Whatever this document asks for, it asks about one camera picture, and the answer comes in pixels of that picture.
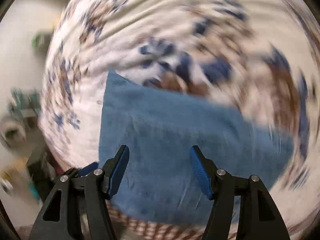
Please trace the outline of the blue denim jeans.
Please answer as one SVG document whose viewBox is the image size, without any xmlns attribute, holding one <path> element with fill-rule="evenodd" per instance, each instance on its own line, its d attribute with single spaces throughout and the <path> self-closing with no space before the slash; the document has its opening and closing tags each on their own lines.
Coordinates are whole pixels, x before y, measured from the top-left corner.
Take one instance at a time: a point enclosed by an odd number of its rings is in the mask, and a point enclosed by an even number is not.
<svg viewBox="0 0 320 240">
<path fill-rule="evenodd" d="M 234 107 L 140 86 L 110 71 L 101 118 L 99 160 L 121 145 L 130 159 L 112 205 L 145 222 L 205 225 L 212 208 L 190 158 L 192 146 L 230 174 L 258 175 L 271 187 L 287 166 L 290 136 L 246 121 Z"/>
</svg>

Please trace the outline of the teal storage cart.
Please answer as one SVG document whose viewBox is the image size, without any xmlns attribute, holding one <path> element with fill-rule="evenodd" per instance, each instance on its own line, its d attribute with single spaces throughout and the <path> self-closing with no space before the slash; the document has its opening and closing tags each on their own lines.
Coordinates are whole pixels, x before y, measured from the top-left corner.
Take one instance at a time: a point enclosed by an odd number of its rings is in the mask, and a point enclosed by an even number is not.
<svg viewBox="0 0 320 240">
<path fill-rule="evenodd" d="M 38 117 L 41 110 L 38 90 L 13 88 L 10 92 L 7 109 L 11 115 L 20 120 Z"/>
</svg>

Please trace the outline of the floral bed blanket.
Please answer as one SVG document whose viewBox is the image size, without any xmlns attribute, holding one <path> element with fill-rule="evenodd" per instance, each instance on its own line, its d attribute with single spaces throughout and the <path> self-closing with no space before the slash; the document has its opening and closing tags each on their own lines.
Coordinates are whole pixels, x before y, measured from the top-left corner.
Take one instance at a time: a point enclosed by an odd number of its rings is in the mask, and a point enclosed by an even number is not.
<svg viewBox="0 0 320 240">
<path fill-rule="evenodd" d="M 291 239 L 319 222 L 319 25 L 303 0 L 70 0 L 54 30 L 39 126 L 62 169 L 99 160 L 110 71 L 143 87 L 236 108 L 294 149 L 269 190 Z M 147 239 L 205 225 L 110 218 Z"/>
</svg>

